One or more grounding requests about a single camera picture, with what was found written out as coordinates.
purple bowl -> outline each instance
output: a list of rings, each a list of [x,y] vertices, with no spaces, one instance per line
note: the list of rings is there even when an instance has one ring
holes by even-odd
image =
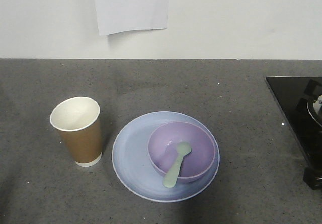
[[[154,168],[164,176],[177,157],[176,146],[188,142],[192,150],[183,159],[178,183],[201,178],[215,160],[215,143],[200,127],[187,122],[170,122],[157,128],[148,142],[148,154]]]

spoon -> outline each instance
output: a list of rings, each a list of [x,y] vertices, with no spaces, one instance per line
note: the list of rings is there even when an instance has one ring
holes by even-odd
[[[187,142],[181,142],[177,145],[178,156],[175,162],[172,164],[168,172],[163,178],[163,185],[167,188],[172,188],[177,182],[177,178],[179,176],[179,171],[181,167],[181,163],[183,157],[191,152],[191,146]]]

bowl rim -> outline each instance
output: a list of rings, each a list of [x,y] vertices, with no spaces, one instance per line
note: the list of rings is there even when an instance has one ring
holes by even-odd
[[[195,124],[192,124],[192,123],[190,123],[190,122],[184,122],[184,121],[173,121],[173,122],[167,122],[167,123],[165,123],[165,124],[162,124],[161,126],[159,126],[159,127],[157,127],[152,133],[151,133],[151,135],[150,135],[150,137],[149,137],[149,139],[148,139],[148,143],[147,143],[147,153],[148,153],[148,156],[149,156],[149,159],[150,159],[150,162],[152,163],[152,165],[158,170],[158,171],[160,171],[163,175],[165,175],[166,174],[166,172],[165,171],[163,171],[162,169],[160,169],[156,164],[155,164],[155,162],[152,160],[152,158],[151,158],[151,155],[150,155],[150,151],[149,151],[149,146],[150,146],[150,140],[151,140],[151,138],[152,138],[152,136],[155,134],[155,132],[159,129],[159,128],[161,128],[161,127],[163,127],[163,126],[165,126],[165,125],[168,125],[168,124],[173,124],[173,123],[185,123],[185,124],[189,124],[189,125],[192,125],[192,126],[194,126],[194,127],[197,127],[197,128],[199,128],[201,131],[203,131],[207,136],[208,136],[208,138],[210,139],[210,141],[211,141],[211,143],[212,143],[212,147],[213,147],[213,157],[212,157],[212,160],[211,160],[211,162],[210,162],[210,164],[207,166],[207,168],[206,169],[204,169],[202,172],[200,172],[200,173],[198,173],[198,174],[196,174],[196,175],[191,175],[191,176],[186,176],[186,177],[182,177],[182,176],[178,176],[178,179],[180,179],[180,180],[188,180],[188,179],[194,179],[194,178],[197,178],[197,177],[199,177],[199,176],[202,176],[203,174],[205,174],[210,168],[211,168],[211,166],[213,165],[213,163],[214,163],[214,161],[215,161],[215,157],[216,157],[216,146],[215,146],[215,141],[214,141],[214,137],[213,137],[213,135],[212,135],[212,133],[209,131],[209,133],[211,134],[211,136],[208,134],[208,132],[206,132],[204,129],[202,129],[201,127],[199,127],[199,126],[197,126],[197,125],[195,125]]]

brown paper cup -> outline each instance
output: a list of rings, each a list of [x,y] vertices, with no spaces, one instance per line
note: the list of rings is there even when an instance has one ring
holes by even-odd
[[[96,164],[102,156],[99,104],[89,97],[74,97],[58,104],[50,115],[75,162],[83,167]]]

light blue plate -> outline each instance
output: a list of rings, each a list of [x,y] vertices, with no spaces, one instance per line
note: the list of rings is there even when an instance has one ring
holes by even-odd
[[[213,138],[216,147],[215,161],[201,179],[174,188],[162,185],[162,176],[152,166],[147,143],[152,132],[168,122],[183,121],[197,125]],[[219,149],[211,132],[196,119],[177,112],[152,112],[135,118],[118,134],[112,150],[113,167],[123,185],[134,194],[157,202],[177,202],[202,192],[215,178],[219,167]]]

